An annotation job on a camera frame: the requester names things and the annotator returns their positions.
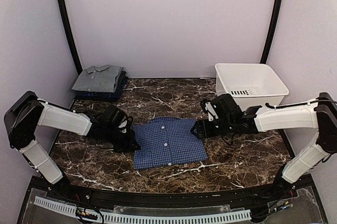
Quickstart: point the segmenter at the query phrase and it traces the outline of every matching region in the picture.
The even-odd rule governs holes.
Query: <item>cable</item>
[[[64,196],[60,195],[60,194],[59,194],[53,187],[50,187],[50,189],[51,189],[52,191],[54,191],[59,197],[61,197],[61,198],[64,199],[65,201],[67,201],[67,202],[72,202],[72,203],[76,204],[77,207],[79,207],[80,204],[82,204],[82,205],[87,206],[87,207],[89,207],[90,209],[94,210],[95,212],[97,212],[97,213],[101,216],[101,218],[102,218],[101,224],[104,224],[104,216],[103,216],[103,214],[101,213],[101,211],[99,211],[96,207],[93,207],[93,206],[91,206],[91,205],[89,205],[89,204],[86,204],[86,203],[83,203],[83,202],[79,202],[79,201],[76,201],[76,200],[67,199],[67,198],[65,198]]]
[[[79,209],[79,207],[77,207],[75,215],[79,217],[80,220],[78,221],[81,222],[82,224],[93,224],[97,220],[97,216],[87,213],[86,208],[84,208],[82,211]]]
[[[318,102],[329,102],[329,103],[337,104],[337,101],[335,101],[335,100],[318,99],[318,100],[314,100],[314,101],[310,101],[310,102],[303,102],[303,103],[297,103],[297,104],[285,104],[285,105],[277,105],[277,106],[272,106],[269,103],[265,103],[265,106],[267,106],[270,109],[283,109],[283,108],[294,107],[294,106],[314,104],[314,103],[318,103]]]
[[[330,159],[331,156],[332,156],[332,154],[330,154],[326,159],[323,159],[323,160],[322,160],[322,163],[327,162],[327,161]]]
[[[278,206],[278,207],[276,207],[276,210],[274,209],[274,211],[272,211],[272,212],[269,212],[269,213],[266,213],[265,215],[262,215],[263,213],[265,213],[265,212],[267,212],[267,211],[269,211],[270,209],[272,209],[272,208],[274,208],[282,199],[283,199],[283,197],[286,195],[286,193],[277,201],[277,202],[275,202],[274,204],[272,204],[270,207],[268,207],[266,210],[264,210],[264,211],[262,211],[262,212],[260,212],[260,213],[258,213],[258,214],[256,214],[256,215],[253,215],[252,216],[252,218],[253,217],[257,217],[257,218],[265,218],[265,217],[267,217],[267,216],[269,216],[269,215],[271,215],[271,214],[273,214],[273,213],[275,213],[275,212],[278,212],[278,211],[280,211],[280,210],[283,210],[283,209],[286,209],[286,208],[288,208],[289,207],[289,203],[293,200],[293,198],[294,198],[294,193],[292,192],[292,190],[290,190],[289,191],[289,193],[290,193],[290,195],[291,195],[291,199],[290,200],[288,200],[288,201],[286,201],[286,202],[284,202],[282,205],[280,205],[280,206]]]
[[[226,140],[223,138],[223,135],[221,135],[221,139],[222,139],[228,146],[231,146],[231,145],[233,144],[232,141],[231,141],[231,142],[226,141]]]
[[[257,215],[253,215],[252,217],[258,217],[258,218],[264,217],[264,215],[261,215],[261,214],[263,214],[263,213],[269,211],[271,208],[273,208],[274,206],[276,206],[276,205],[282,200],[282,198],[283,198],[283,196],[282,196],[277,202],[275,202],[274,204],[272,204],[271,207],[268,207],[266,210],[260,212],[260,213],[257,214]]]
[[[80,202],[80,197],[79,197],[77,194],[75,194],[75,197],[76,197],[77,200]]]

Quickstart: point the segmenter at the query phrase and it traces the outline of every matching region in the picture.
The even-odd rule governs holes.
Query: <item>brown marble table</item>
[[[115,104],[134,124],[159,116],[206,118],[200,100],[213,99],[214,79],[129,80]],[[108,102],[75,101],[77,112],[103,112]],[[90,188],[147,193],[192,193],[247,188],[271,183],[290,160],[277,131],[236,137],[232,146],[220,138],[205,140],[208,160],[148,170],[133,169],[133,153],[115,153],[106,142],[62,131],[51,151],[72,184]]]

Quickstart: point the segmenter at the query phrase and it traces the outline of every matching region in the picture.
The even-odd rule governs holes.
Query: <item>blue checkered shirt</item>
[[[185,164],[207,159],[203,142],[191,133],[194,119],[160,117],[148,124],[135,125],[136,141],[141,146],[135,151],[136,170]]]

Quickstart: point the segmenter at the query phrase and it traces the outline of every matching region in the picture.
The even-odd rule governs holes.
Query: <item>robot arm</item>
[[[11,148],[22,153],[51,184],[59,182],[65,174],[36,141],[37,126],[109,141],[116,152],[140,149],[131,130],[132,118],[113,105],[96,118],[50,104],[28,91],[7,111],[4,121]]]
[[[242,111],[229,94],[212,101],[203,100],[201,106],[209,115],[192,128],[199,138],[229,133],[253,134],[275,129],[319,129],[312,141],[290,162],[283,166],[274,180],[272,194],[281,197],[308,170],[327,156],[337,153],[337,106],[329,94],[304,103],[281,106],[253,106]]]

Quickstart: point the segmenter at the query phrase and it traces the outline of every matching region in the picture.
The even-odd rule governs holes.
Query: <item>white vein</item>
[[[165,104],[167,105],[169,108],[171,108],[173,111],[176,111],[174,108],[172,108],[169,104],[165,103],[163,100],[159,99],[159,98],[155,98],[153,96],[151,96],[154,100],[158,100],[161,104]]]
[[[106,186],[105,184],[102,184],[102,183],[97,182],[97,180],[91,180],[91,179],[85,178],[85,177],[84,177],[83,175],[81,175],[81,174],[71,174],[71,173],[66,173],[66,174],[69,175],[69,176],[81,178],[81,179],[83,179],[83,182],[94,183],[94,184],[97,185],[97,186],[103,186],[103,187],[109,188],[109,189],[111,189],[111,190],[113,190],[113,191],[120,191],[120,190],[121,190],[120,188],[117,189],[117,188],[114,188],[114,187],[112,187],[112,186]]]
[[[214,91],[195,91],[195,92],[216,94],[216,92],[214,92]]]
[[[134,86],[132,88],[128,88],[128,89],[124,89],[124,90],[130,91],[130,90],[133,90],[133,89],[144,89],[144,88],[150,88],[150,86],[140,86],[140,87]]]
[[[261,140],[256,140],[256,141],[251,141],[251,140],[246,140],[246,141],[250,141],[250,142],[258,142],[258,145],[259,145],[261,142],[263,142],[264,140],[269,139],[269,138],[271,138],[271,137],[274,137],[274,136],[272,135],[272,136],[263,138],[263,139],[261,139]]]
[[[79,142],[79,141],[71,141],[71,142],[63,142],[63,143],[59,143],[59,142],[56,142],[55,145],[66,145],[66,144],[74,144],[74,143],[81,143],[83,144],[84,142]]]
[[[200,163],[201,163],[201,165],[198,168],[187,169],[187,170],[181,169],[178,173],[175,173],[175,174],[172,174],[172,175],[169,175],[169,176],[166,176],[166,177],[162,177],[162,178],[157,178],[157,179],[165,179],[165,178],[175,177],[175,176],[184,174],[184,173],[186,173],[188,171],[197,171],[197,172],[200,172],[201,171],[200,169],[203,169],[203,168],[206,168],[206,167],[213,167],[213,166],[219,166],[219,165],[228,165],[228,163],[226,163],[226,162],[214,163],[214,164],[208,164],[208,165],[204,165],[202,162],[200,162]]]
[[[114,149],[100,149],[100,151],[114,151]]]
[[[232,182],[231,182],[231,184],[232,184],[232,185],[234,185],[234,186],[236,186],[236,187],[239,187],[239,188],[242,188],[242,189],[244,189],[244,186],[242,186],[242,185],[240,185],[240,184],[239,184],[239,185],[237,185],[237,184],[235,184],[235,183],[232,183]]]
[[[242,164],[243,164],[243,162],[234,162],[234,168],[237,168]]]

